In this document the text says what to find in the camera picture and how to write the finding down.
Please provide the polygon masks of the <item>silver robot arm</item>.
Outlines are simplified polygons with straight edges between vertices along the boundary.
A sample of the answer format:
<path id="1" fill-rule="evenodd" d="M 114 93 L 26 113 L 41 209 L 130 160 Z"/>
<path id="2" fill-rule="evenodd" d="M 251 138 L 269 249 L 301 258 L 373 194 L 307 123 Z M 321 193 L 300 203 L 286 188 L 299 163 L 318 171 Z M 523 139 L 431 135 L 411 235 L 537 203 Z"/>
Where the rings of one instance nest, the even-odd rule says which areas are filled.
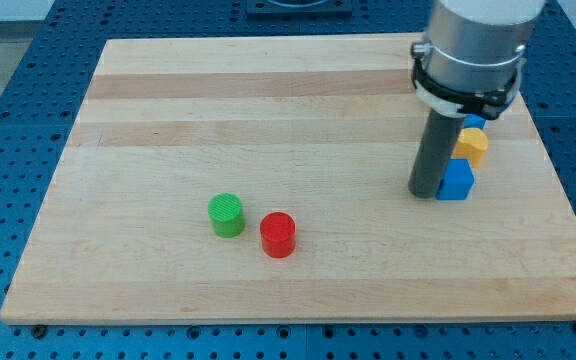
<path id="1" fill-rule="evenodd" d="M 416 95 L 452 118 L 497 119 L 514 101 L 544 0 L 436 0 L 411 45 Z"/>

